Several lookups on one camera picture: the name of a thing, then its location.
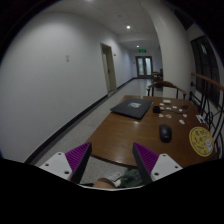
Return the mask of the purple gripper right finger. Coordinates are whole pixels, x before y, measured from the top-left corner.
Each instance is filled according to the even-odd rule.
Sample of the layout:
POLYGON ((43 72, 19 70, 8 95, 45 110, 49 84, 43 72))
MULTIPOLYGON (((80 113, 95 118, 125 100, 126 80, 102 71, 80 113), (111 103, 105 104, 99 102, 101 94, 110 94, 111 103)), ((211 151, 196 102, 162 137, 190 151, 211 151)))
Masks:
POLYGON ((182 169, 168 154, 157 154, 136 142, 132 152, 144 185, 182 169))

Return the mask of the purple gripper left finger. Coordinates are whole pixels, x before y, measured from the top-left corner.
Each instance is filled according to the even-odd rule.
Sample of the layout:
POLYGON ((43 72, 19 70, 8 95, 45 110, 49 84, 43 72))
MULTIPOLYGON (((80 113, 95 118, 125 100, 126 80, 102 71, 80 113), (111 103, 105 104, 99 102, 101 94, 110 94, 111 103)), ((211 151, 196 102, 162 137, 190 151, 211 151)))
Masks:
POLYGON ((57 152, 44 162, 40 168, 75 184, 79 184, 91 152, 92 143, 88 142, 67 153, 57 152))

